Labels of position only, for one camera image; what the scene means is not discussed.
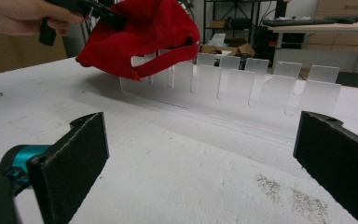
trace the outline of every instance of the red fabric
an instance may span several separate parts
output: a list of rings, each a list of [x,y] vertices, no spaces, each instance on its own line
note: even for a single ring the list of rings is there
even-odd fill
[[[176,63],[196,58],[200,32],[176,0],[125,0],[112,10],[127,19],[122,31],[99,21],[76,60],[107,73],[140,80]],[[132,56],[171,49],[132,67]]]

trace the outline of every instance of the desk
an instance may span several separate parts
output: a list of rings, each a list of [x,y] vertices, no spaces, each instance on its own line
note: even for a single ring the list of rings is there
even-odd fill
[[[343,87],[336,109],[358,133],[358,89]],[[293,158],[294,139],[122,92],[75,59],[0,74],[0,160],[99,111],[110,159],[72,223],[358,223]],[[32,190],[16,204],[42,223]]]
[[[275,55],[274,55],[274,62],[273,64],[276,64],[277,61],[282,59],[282,37],[284,33],[320,33],[320,34],[358,34],[358,22],[354,24],[322,24],[322,25],[304,25],[304,26],[281,26],[281,27],[269,27],[269,30],[271,30],[274,33],[279,33],[278,35],[278,43],[275,48]],[[308,51],[301,51],[298,52],[296,50],[290,50],[289,53],[296,54],[296,59],[292,58],[292,60],[296,60],[296,63],[303,63],[300,59],[304,59],[303,55],[309,54],[311,57],[311,60],[315,60],[316,63],[313,61],[308,61],[305,63],[314,63],[318,65],[328,65],[328,66],[336,66],[341,69],[345,69],[347,64],[352,64],[351,70],[355,73],[358,73],[358,53],[353,56],[351,54],[345,54],[344,52],[340,53],[333,53],[332,51],[325,50],[323,54],[318,53],[317,56],[315,55],[317,52],[315,50],[308,50]],[[334,61],[335,59],[339,59],[338,61],[332,62],[332,64],[324,63],[326,61]]]

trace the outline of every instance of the black tool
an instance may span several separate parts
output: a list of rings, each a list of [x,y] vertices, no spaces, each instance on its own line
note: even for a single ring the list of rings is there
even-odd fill
[[[32,186],[45,223],[68,223],[109,157],[103,113],[70,123],[52,146],[16,146],[0,162],[0,224],[18,224],[14,197]]]
[[[90,14],[94,18],[100,18],[101,21],[112,25],[117,30],[122,30],[126,22],[124,17],[116,14],[108,6],[93,0],[48,0],[48,2],[59,7],[65,7],[70,11],[78,12],[84,17]],[[53,46],[56,32],[48,26],[47,20],[48,18],[44,18],[42,21],[39,42]]]
[[[358,220],[358,135],[342,121],[302,112],[294,157]]]

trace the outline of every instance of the white table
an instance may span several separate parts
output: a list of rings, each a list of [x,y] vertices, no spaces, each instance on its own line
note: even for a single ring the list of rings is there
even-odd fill
[[[124,93],[74,59],[0,74],[0,160],[99,111],[110,159],[72,223],[357,223],[293,158],[294,139]],[[358,133],[358,89],[335,113]],[[32,190],[16,203],[42,223]]]
[[[277,61],[296,61],[296,63],[312,63],[319,65],[336,66],[346,70],[351,68],[355,73],[358,73],[358,53],[352,54],[349,52],[334,52],[334,51],[318,51],[315,50],[296,50],[289,49],[288,58],[282,55],[282,38],[284,33],[307,33],[307,34],[358,34],[358,22],[354,24],[321,24],[321,25],[303,25],[303,26],[280,26],[268,27],[274,33],[278,33],[278,42],[275,47],[274,62]]]

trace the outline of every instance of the human hand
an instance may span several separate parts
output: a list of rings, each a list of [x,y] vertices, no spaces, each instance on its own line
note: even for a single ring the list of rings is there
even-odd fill
[[[48,17],[48,26],[59,35],[67,35],[71,23],[84,21],[81,14],[44,0],[0,0],[1,34],[36,35],[44,17]]]

